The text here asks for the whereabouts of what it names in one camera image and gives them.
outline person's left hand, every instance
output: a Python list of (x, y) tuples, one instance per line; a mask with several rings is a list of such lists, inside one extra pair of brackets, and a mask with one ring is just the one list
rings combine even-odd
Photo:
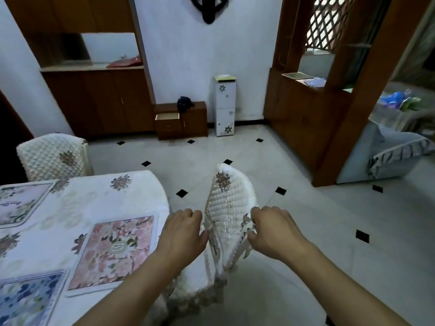
[(192, 209), (179, 210), (166, 219), (156, 253), (164, 256), (178, 273), (191, 264), (207, 245), (209, 231), (199, 234), (201, 220), (202, 212), (192, 212)]

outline hand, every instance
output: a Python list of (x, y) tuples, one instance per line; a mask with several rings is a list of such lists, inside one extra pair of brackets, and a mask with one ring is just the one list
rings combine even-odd
[(201, 230), (202, 213), (192, 209), (179, 210), (166, 219), (157, 244), (156, 253), (161, 254), (179, 274), (205, 249), (209, 231)]
[(257, 230), (257, 234), (252, 230), (247, 234), (251, 246), (268, 257), (290, 264), (290, 267), (313, 246), (287, 210), (254, 207), (251, 218)]

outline narrow white cabinet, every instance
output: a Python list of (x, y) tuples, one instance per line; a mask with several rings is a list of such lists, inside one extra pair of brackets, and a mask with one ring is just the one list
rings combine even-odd
[(227, 74), (215, 76), (216, 136), (234, 135), (237, 79)]

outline gray sofa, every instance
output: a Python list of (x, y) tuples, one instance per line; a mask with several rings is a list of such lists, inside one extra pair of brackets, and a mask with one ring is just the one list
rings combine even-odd
[(336, 183), (380, 180), (408, 174), (435, 144), (414, 132), (397, 132), (368, 121)]

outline forearm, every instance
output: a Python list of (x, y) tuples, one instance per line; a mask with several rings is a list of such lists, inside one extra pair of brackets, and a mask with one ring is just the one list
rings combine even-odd
[(285, 263), (302, 279), (337, 326), (408, 325), (399, 315), (335, 266), (316, 246)]
[(121, 285), (81, 317), (74, 326), (138, 325), (177, 271), (164, 256), (152, 253)]

